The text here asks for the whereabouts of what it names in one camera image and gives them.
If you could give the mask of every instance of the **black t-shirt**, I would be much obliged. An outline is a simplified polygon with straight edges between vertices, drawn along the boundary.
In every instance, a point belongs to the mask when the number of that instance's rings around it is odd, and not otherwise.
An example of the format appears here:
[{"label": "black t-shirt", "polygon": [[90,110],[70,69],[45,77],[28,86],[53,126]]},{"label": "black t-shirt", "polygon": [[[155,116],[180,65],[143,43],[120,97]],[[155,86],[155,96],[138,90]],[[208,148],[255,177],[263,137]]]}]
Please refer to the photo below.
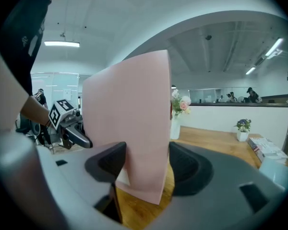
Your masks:
[{"label": "black t-shirt", "polygon": [[50,0],[20,0],[0,30],[0,53],[29,95],[32,95],[30,72],[42,42],[50,3]]},{"label": "black t-shirt", "polygon": [[44,105],[46,102],[46,97],[44,96],[43,93],[40,93],[40,92],[37,92],[35,95],[34,95],[35,99],[41,104],[41,105]]},{"label": "black t-shirt", "polygon": [[249,99],[252,103],[257,103],[256,100],[259,97],[259,95],[255,91],[253,91],[253,93],[254,93],[253,96],[250,95]]}]

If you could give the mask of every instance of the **pink flower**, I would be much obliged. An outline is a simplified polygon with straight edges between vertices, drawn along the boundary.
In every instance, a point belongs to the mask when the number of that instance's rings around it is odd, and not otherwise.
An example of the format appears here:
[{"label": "pink flower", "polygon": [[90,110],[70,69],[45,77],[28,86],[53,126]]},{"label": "pink flower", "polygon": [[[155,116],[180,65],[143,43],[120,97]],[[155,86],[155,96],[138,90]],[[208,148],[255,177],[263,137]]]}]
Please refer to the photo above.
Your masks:
[{"label": "pink flower", "polygon": [[186,102],[181,102],[180,103],[180,108],[181,108],[181,110],[185,111],[188,108],[188,104]]}]

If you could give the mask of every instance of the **white flower pot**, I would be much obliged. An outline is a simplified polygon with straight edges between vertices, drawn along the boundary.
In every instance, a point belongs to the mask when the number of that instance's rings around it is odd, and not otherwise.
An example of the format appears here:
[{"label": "white flower pot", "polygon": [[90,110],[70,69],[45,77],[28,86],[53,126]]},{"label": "white flower pot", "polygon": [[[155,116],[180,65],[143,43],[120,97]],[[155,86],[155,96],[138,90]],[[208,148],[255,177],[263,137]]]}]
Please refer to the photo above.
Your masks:
[{"label": "white flower pot", "polygon": [[180,121],[179,121],[179,116],[173,116],[172,118],[172,124],[171,124],[171,133],[170,133],[170,138],[172,140],[177,140],[179,139],[179,134],[180,134]]},{"label": "white flower pot", "polygon": [[241,132],[241,131],[237,132],[238,141],[246,141],[248,137],[249,137],[248,132]]}]

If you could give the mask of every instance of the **black and white marker cube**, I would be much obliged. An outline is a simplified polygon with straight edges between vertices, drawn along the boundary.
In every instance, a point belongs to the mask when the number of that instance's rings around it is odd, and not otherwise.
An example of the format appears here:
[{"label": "black and white marker cube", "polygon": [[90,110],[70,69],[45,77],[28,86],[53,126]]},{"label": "black and white marker cube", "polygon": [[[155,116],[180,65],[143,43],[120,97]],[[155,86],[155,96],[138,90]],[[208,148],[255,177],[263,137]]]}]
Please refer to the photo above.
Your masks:
[{"label": "black and white marker cube", "polygon": [[54,128],[57,130],[60,122],[63,121],[66,116],[72,115],[74,110],[76,110],[76,108],[67,100],[55,101],[48,115]]}]

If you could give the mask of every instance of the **white flower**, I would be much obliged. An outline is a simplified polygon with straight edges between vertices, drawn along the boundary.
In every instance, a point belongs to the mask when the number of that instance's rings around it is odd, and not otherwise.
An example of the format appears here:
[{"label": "white flower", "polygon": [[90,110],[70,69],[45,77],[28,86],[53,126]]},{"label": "white flower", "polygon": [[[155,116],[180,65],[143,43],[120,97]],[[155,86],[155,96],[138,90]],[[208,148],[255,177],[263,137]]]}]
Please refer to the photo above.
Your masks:
[{"label": "white flower", "polygon": [[189,96],[183,96],[180,102],[186,102],[188,105],[191,104],[191,99]]},{"label": "white flower", "polygon": [[178,90],[175,89],[173,92],[172,92],[172,97],[173,98],[178,98],[179,97],[179,94],[178,94]]}]

